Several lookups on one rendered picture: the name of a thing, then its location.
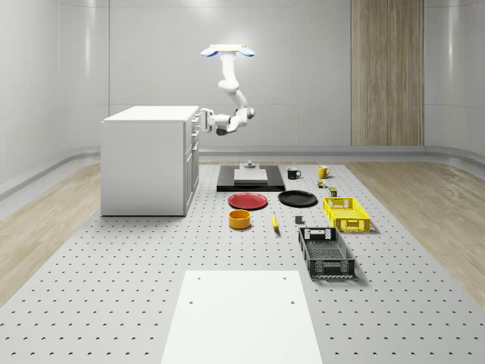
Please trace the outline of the red plate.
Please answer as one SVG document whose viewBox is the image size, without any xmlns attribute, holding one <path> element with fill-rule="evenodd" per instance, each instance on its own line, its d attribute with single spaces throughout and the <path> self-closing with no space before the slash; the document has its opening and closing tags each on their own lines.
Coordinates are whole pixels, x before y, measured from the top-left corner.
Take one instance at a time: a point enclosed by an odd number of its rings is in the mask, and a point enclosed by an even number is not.
<svg viewBox="0 0 485 364">
<path fill-rule="evenodd" d="M 263 209 L 268 200 L 260 193 L 236 193 L 228 198 L 228 203 L 235 209 L 257 210 Z"/>
</svg>

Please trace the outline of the yellow bowl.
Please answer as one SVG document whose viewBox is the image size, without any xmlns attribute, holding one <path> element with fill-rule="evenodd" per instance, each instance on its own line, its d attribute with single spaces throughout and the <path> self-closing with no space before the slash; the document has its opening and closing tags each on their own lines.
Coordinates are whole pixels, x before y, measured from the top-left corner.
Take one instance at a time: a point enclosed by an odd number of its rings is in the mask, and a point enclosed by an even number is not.
<svg viewBox="0 0 485 364">
<path fill-rule="evenodd" d="M 243 230 L 251 224 L 251 213 L 244 209 L 236 209 L 229 213 L 229 226 L 237 230 Z"/>
</svg>

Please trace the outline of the black plate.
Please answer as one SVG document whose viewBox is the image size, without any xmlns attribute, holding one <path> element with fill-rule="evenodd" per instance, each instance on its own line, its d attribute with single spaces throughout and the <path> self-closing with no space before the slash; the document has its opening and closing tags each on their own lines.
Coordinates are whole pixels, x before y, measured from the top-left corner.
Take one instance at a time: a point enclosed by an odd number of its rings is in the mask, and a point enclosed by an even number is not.
<svg viewBox="0 0 485 364">
<path fill-rule="evenodd" d="M 278 195 L 278 199 L 286 206 L 305 208 L 318 204 L 317 197 L 302 190 L 287 190 Z"/>
</svg>

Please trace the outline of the dark grey basket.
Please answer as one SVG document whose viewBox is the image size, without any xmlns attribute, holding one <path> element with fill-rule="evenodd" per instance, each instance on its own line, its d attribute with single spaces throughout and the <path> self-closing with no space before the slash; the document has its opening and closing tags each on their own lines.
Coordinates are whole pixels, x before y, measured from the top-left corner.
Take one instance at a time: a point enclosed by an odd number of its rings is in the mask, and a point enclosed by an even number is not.
<svg viewBox="0 0 485 364">
<path fill-rule="evenodd" d="M 355 258 L 334 227 L 301 227 L 299 243 L 311 276 L 355 275 Z"/>
</svg>

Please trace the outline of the black stove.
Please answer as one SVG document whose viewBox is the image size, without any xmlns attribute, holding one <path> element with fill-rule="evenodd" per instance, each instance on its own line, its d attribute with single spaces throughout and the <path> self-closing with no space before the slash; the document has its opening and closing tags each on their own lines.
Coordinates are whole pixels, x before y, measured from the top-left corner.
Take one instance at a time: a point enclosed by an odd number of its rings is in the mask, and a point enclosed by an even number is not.
<svg viewBox="0 0 485 364">
<path fill-rule="evenodd" d="M 283 192 L 280 169 L 276 165 L 222 165 L 217 180 L 218 192 Z"/>
</svg>

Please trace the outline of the white board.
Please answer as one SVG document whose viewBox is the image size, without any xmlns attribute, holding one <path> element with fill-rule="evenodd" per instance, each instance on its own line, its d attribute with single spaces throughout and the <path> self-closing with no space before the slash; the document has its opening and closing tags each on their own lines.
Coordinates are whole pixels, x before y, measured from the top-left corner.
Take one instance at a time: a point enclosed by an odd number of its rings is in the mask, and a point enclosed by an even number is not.
<svg viewBox="0 0 485 364">
<path fill-rule="evenodd" d="M 161 364 L 322 364 L 297 271 L 187 271 Z"/>
</svg>

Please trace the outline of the white cabinet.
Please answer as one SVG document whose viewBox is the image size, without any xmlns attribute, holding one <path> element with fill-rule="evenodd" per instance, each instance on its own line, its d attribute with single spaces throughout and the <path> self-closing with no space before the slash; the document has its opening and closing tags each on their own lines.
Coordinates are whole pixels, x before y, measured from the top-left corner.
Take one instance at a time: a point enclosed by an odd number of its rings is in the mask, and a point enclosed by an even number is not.
<svg viewBox="0 0 485 364">
<path fill-rule="evenodd" d="M 197 152 L 184 152 L 198 106 L 133 106 L 101 123 L 101 214 L 184 216 L 196 189 Z"/>
</svg>

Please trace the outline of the white drawer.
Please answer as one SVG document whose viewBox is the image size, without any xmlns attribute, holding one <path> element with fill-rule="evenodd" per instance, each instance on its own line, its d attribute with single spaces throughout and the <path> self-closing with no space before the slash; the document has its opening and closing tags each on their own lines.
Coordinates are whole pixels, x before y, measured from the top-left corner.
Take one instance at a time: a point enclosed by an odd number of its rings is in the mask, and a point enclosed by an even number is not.
<svg viewBox="0 0 485 364">
<path fill-rule="evenodd" d="M 192 135 L 195 133 L 194 125 L 199 122 L 199 113 L 196 112 L 191 118 L 185 122 L 185 143 L 184 152 L 186 152 L 192 145 Z"/>
</svg>

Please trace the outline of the yellow basket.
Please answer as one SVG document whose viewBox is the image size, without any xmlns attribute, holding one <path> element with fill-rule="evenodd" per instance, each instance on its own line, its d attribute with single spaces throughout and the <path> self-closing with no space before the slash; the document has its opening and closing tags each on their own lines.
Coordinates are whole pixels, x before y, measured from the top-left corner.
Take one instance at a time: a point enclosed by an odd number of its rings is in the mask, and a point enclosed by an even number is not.
<svg viewBox="0 0 485 364">
<path fill-rule="evenodd" d="M 353 197 L 324 197 L 323 210 L 330 225 L 340 231 L 369 231 L 370 217 Z"/>
</svg>

